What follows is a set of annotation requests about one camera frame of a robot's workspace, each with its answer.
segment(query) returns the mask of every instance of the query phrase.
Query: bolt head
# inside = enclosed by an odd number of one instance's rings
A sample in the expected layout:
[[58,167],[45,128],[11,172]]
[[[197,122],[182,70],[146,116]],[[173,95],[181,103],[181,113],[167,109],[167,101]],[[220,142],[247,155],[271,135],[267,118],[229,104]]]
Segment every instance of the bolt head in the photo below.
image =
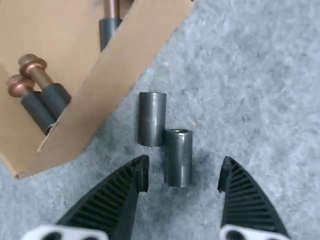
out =
[[35,81],[29,78],[24,78],[20,74],[9,77],[6,81],[8,93],[14,98],[21,98],[35,87]]
[[47,62],[34,54],[23,55],[18,60],[18,63],[20,65],[19,73],[25,78],[30,77],[29,72],[33,66],[40,66],[42,69],[46,69],[47,67]]

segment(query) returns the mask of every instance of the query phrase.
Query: copper bolt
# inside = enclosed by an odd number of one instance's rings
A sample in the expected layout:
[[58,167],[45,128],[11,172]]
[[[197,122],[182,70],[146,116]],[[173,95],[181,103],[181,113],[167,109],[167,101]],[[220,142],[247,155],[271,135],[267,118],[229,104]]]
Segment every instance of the copper bolt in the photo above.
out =
[[25,78],[20,74],[9,77],[6,81],[8,93],[14,98],[23,98],[32,93],[35,87],[35,81]]
[[120,0],[104,0],[104,17],[120,18]]
[[18,63],[20,74],[25,78],[33,79],[42,90],[54,83],[45,71],[47,62],[44,59],[34,54],[26,54],[18,60]]

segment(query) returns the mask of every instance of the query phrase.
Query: brown cardboard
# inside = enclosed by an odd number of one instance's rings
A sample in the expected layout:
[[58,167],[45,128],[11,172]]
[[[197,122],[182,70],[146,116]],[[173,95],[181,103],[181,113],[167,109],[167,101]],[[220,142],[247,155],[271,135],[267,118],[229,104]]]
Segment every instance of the brown cardboard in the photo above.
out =
[[[3,82],[17,73],[21,55],[34,53],[48,62],[47,72],[72,95],[45,138],[19,99],[0,84],[0,154],[18,178],[74,159],[193,7],[189,0],[135,0],[99,57],[103,13],[96,5],[88,0],[0,1]],[[32,25],[37,27],[28,31]]]

